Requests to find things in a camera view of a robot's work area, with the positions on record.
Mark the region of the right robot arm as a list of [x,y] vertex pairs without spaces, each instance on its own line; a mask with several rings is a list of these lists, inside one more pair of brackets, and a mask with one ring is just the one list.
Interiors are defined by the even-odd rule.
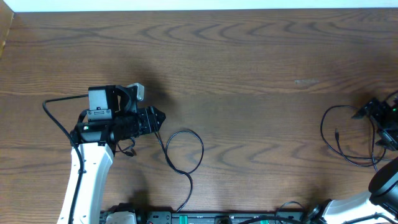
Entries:
[[388,160],[387,151],[397,151],[397,92],[385,100],[373,98],[355,110],[353,119],[367,118],[372,127],[369,157],[347,156],[335,131],[337,148],[324,143],[333,152],[358,167],[376,171],[367,191],[344,200],[328,199],[307,213],[307,223],[397,223],[397,159]]

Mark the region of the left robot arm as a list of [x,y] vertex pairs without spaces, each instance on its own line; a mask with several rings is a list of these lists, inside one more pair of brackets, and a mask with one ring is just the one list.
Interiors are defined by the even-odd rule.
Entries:
[[59,223],[99,223],[118,142],[154,133],[165,120],[153,106],[138,108],[143,99],[140,83],[89,88],[89,108],[70,133],[72,166]]

